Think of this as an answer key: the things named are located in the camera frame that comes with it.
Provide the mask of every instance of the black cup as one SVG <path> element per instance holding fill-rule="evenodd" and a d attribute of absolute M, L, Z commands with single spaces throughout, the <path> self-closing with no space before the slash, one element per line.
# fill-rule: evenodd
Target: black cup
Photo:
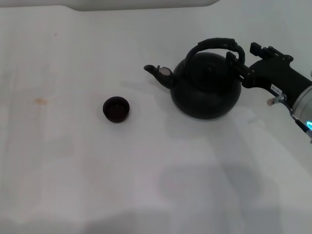
<path fill-rule="evenodd" d="M 123 97 L 111 97 L 103 105 L 103 113 L 113 123 L 121 123 L 129 116 L 130 105 Z"/>

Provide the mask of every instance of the white table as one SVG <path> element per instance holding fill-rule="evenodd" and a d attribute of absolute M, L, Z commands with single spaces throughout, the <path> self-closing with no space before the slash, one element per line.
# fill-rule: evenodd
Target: white table
<path fill-rule="evenodd" d="M 143 66 L 229 37 L 309 77 L 311 21 L 304 0 L 0 9 L 0 233 L 310 234 L 312 148 L 286 108 L 243 89 L 225 117 L 195 120 Z M 122 124 L 101 112 L 111 96 L 131 105 Z"/>

